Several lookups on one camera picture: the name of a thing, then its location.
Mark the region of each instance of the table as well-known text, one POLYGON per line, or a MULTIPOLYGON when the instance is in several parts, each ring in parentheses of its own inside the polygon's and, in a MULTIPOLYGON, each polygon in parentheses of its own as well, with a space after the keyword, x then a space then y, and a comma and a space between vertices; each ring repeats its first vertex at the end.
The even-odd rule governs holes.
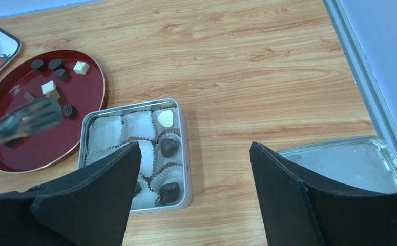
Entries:
MULTIPOLYGON (((38 54, 75 49, 103 68, 108 107, 166 97, 182 106, 194 201, 130 217, 123 245, 265 245, 251 142, 281 150, 375 135, 321 0, 108 0, 0 26, 23 43, 0 80, 38 54)), ((76 167, 77 154, 0 172, 0 193, 76 167)))

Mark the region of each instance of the red plate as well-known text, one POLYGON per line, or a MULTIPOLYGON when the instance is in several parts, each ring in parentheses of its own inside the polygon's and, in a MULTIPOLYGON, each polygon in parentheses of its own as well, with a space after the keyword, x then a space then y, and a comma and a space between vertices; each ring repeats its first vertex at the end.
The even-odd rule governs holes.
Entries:
POLYGON ((34 57, 18 66, 0 82, 0 117, 27 104, 24 94, 43 97, 41 85, 53 80, 66 100, 78 110, 74 119, 65 118, 57 126, 40 134, 24 138, 14 148, 0 145, 0 171, 23 173, 58 163, 78 150, 81 123, 90 112, 106 106, 107 95, 103 72, 90 56, 74 50, 57 50, 34 57), (41 59, 48 66, 54 59, 62 59, 69 76, 60 80, 53 71, 32 70, 32 61, 41 59), (76 62, 90 65, 86 75, 76 74, 76 62))

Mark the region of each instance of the white chocolate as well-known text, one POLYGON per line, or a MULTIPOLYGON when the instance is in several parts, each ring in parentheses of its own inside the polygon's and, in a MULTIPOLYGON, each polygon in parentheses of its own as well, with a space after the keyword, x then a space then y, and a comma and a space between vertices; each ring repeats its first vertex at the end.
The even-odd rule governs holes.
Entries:
POLYGON ((89 69, 89 64, 84 63, 84 62, 82 62, 82 61, 80 61, 80 62, 78 61, 78 62, 75 64, 75 66, 74 66, 74 72, 75 72, 76 74, 85 75, 85 74, 87 73, 88 69, 89 69))
POLYGON ((171 110, 162 111, 159 116, 157 116, 157 121, 163 127, 172 127, 174 124, 174 113, 171 110))
POLYGON ((50 81, 42 85, 42 94, 47 97, 50 97, 50 93, 56 90, 56 84, 54 81, 50 81))

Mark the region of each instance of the metal edge strip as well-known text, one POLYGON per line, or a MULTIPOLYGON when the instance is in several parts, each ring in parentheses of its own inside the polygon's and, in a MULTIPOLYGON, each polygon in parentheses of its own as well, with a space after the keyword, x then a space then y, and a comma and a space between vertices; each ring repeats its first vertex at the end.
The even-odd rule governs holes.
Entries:
POLYGON ((340 0, 323 0, 374 129, 397 158, 397 125, 340 0))

